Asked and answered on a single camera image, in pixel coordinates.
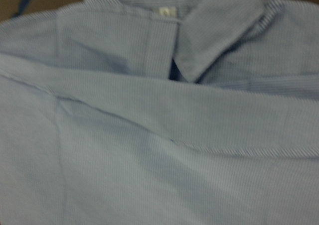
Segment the blue striped button shirt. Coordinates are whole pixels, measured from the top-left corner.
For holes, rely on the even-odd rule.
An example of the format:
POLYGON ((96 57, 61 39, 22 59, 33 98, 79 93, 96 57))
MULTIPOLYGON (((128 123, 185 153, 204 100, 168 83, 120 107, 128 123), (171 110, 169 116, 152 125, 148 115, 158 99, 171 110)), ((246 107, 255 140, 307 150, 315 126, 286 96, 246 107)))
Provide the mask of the blue striped button shirt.
POLYGON ((316 225, 319 6, 83 0, 0 25, 3 225, 316 225))

